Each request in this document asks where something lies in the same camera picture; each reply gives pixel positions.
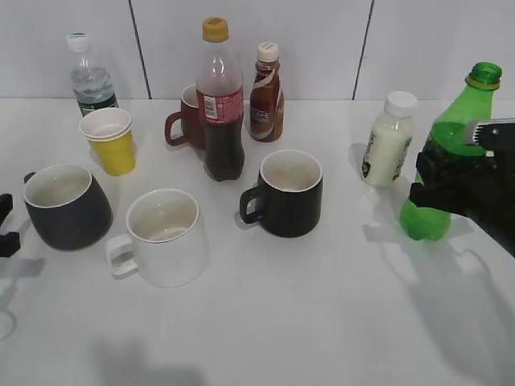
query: white mug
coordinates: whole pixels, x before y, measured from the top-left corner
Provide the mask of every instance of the white mug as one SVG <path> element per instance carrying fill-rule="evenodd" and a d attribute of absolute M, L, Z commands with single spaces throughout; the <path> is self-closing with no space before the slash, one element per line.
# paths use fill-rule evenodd
<path fill-rule="evenodd" d="M 105 243 L 105 259 L 114 276 L 138 270 L 158 287 L 174 288 L 200 276 L 208 263 L 208 238 L 199 204 L 178 189 L 142 195 L 126 216 L 128 233 Z M 133 257 L 122 263 L 123 253 Z"/>

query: white tile wall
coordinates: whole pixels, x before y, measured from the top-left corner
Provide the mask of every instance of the white tile wall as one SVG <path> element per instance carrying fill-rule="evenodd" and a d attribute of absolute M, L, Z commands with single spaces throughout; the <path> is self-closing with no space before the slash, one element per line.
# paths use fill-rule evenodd
<path fill-rule="evenodd" d="M 505 70 L 496 97 L 515 99 L 514 15 L 513 0 L 376 0 L 356 98 L 451 99 L 492 61 Z"/>
<path fill-rule="evenodd" d="M 281 47 L 288 99 L 350 99 L 371 0 L 132 0 L 153 98 L 194 81 L 201 22 L 226 17 L 247 92 L 256 46 Z M 376 0 L 356 98 L 394 89 L 454 98 L 481 60 L 505 70 L 515 99 L 513 0 Z M 0 97 L 72 97 L 65 36 L 86 31 L 120 98 L 147 98 L 129 0 L 0 0 Z"/>
<path fill-rule="evenodd" d="M 153 98 L 177 98 L 196 76 L 204 18 L 228 20 L 229 41 L 248 92 L 256 50 L 272 40 L 281 49 L 288 99 L 350 99 L 369 0 L 133 0 Z"/>
<path fill-rule="evenodd" d="M 88 32 L 119 98 L 147 98 L 127 0 L 1 0 L 0 97 L 72 97 L 66 35 Z"/>

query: yellow paper cup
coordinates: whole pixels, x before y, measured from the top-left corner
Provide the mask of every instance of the yellow paper cup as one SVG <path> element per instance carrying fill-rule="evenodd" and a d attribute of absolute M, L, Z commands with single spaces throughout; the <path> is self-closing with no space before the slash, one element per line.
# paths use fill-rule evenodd
<path fill-rule="evenodd" d="M 124 175 L 136 166 L 130 114 L 107 108 L 86 115 L 79 124 L 108 175 Z"/>

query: plastic bottle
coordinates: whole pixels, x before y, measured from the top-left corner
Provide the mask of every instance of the plastic bottle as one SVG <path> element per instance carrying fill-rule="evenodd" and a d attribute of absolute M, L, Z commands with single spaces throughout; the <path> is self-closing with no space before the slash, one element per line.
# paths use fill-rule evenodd
<path fill-rule="evenodd" d="M 482 158 L 486 150 L 467 146 L 463 135 L 471 120 L 489 119 L 493 92 L 500 87 L 501 68 L 491 63 L 478 63 L 466 78 L 467 86 L 456 100 L 436 118 L 422 152 L 434 162 L 452 162 L 453 167 L 469 167 Z M 451 214 L 430 207 L 417 207 L 410 200 L 404 203 L 401 226 L 414 240 L 437 241 L 451 225 Z"/>
<path fill-rule="evenodd" d="M 372 124 L 369 145 L 361 169 L 365 181 L 376 187 L 390 187 L 401 174 L 414 132 L 413 113 L 417 98 L 409 92 L 391 92 L 384 112 Z"/>
<path fill-rule="evenodd" d="M 250 135 L 256 141 L 281 137 L 284 95 L 279 79 L 279 46 L 264 42 L 257 47 L 256 80 L 250 93 Z"/>
<path fill-rule="evenodd" d="M 68 47 L 76 54 L 72 70 L 73 91 L 82 115 L 104 107 L 118 107 L 109 73 L 99 63 L 84 33 L 68 36 Z"/>
<path fill-rule="evenodd" d="M 227 22 L 208 18 L 202 29 L 206 45 L 196 92 L 206 134 L 206 167 L 216 181 L 238 179 L 245 161 L 241 145 L 243 77 L 225 46 Z"/>

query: brown mug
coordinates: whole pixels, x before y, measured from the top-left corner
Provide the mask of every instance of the brown mug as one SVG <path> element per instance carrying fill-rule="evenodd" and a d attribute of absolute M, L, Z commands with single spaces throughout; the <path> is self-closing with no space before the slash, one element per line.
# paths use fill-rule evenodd
<path fill-rule="evenodd" d="M 183 135 L 172 138 L 171 127 L 178 119 L 181 120 Z M 170 146 L 178 146 L 189 142 L 199 149 L 204 150 L 206 148 L 206 136 L 204 127 L 200 123 L 199 104 L 196 100 L 196 86 L 194 84 L 190 84 L 183 90 L 180 98 L 180 111 L 167 118 L 164 124 L 164 137 Z"/>

